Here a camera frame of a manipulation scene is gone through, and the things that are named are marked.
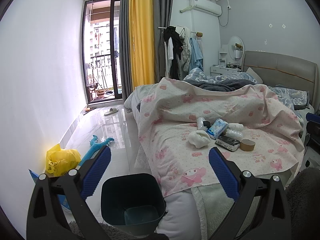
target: hanging clothes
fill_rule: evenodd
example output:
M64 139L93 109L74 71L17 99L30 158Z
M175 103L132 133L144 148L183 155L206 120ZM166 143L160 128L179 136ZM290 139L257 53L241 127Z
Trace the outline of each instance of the hanging clothes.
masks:
M164 41L169 42L170 37L172 38L172 45L173 45L173 59L171 61L171 69L170 69L170 76L172 79L179 79L179 68L178 68L178 61L176 58L176 54L178 55L179 60L181 59L181 53L183 51L183 44L180 40L179 34L175 31L176 27L169 26L163 32Z
M115 49L115 58L119 57L119 38L118 38L118 31L117 27L113 28L113 46Z
M196 41L195 38L190 38L190 44L191 44L191 61L189 66L189 72L191 71L191 69L194 69L197 67L203 70L203 65L202 65L203 56L199 48L198 42Z
M100 45L100 37L101 37L101 34L100 34L100 33L95 33L95 34L94 34L94 37L96 38L97 45L99 46L99 45Z
M188 72L189 73L189 65L191 60L191 44L190 38L191 31L187 27L177 26L176 32L179 33L180 39L183 43L183 51L181 53L181 60L179 60L179 68L180 71Z
M171 64L173 60L173 43L172 38L169 38L168 44L165 42L164 46L165 53L165 77L170 77Z
M198 37L196 36L196 39L197 39L197 42L198 42L198 45L199 45L199 48L200 48L200 51L202 53L202 56L203 56L203 49L202 49L202 37Z

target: tape roll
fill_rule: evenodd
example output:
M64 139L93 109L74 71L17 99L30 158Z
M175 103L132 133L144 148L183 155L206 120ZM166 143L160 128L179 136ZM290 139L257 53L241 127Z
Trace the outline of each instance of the tape roll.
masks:
M240 149L245 152L250 152L253 151L255 145L256 143L252 140L242 139L240 143Z

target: dark green trash bin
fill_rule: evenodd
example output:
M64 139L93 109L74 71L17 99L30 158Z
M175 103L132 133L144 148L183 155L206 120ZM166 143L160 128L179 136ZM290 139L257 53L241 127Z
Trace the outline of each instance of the dark green trash bin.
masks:
M156 179L147 173L106 180L101 192L101 215L108 224L135 236L155 231L165 213Z

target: white pillow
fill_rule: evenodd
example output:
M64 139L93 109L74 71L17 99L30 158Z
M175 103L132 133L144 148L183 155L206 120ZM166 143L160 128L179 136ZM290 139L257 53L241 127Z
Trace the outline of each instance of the white pillow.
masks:
M263 80L257 73L255 73L252 68L248 68L246 73L250 74L256 81L258 81L259 84L263 84Z

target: white towel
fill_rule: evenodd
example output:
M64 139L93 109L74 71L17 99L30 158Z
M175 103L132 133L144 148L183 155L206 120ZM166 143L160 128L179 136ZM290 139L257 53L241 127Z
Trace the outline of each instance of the white towel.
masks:
M188 135L189 143L196 146L198 149L210 143L209 135L203 130L192 131Z

